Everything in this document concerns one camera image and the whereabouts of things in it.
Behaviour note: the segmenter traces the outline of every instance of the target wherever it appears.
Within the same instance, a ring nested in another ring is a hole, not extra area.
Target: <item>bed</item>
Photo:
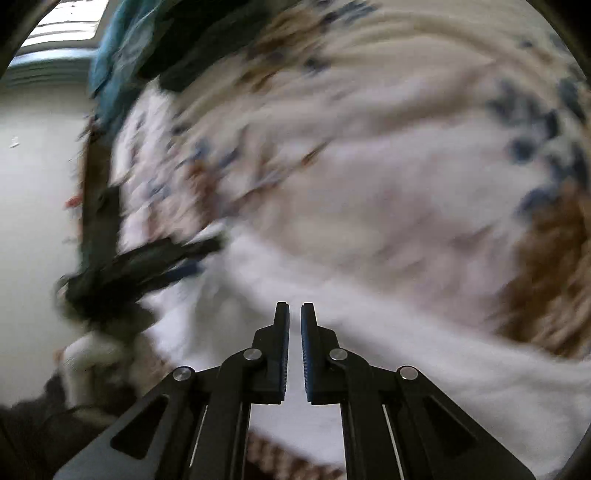
[[[210,368],[288,302],[286,401],[253,406],[253,439],[338,471],[340,411],[304,393],[297,312],[313,302],[344,348],[415,365],[552,478],[591,421],[588,344],[561,359],[496,335],[497,293],[533,212],[566,178],[588,186],[587,100],[520,0],[304,2],[183,93],[151,82],[113,147],[120,249],[230,243],[145,299],[149,335],[173,365]]]

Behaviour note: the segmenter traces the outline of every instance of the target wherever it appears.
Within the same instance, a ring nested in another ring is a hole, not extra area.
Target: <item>blue cloth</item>
[[[158,11],[165,1],[123,0],[90,66],[89,93],[98,103],[96,114],[104,144],[113,142],[142,91],[135,72],[152,41]]]
[[[111,145],[148,80],[183,90],[207,67],[246,46],[270,18],[267,0],[122,0],[89,74],[96,117]]]

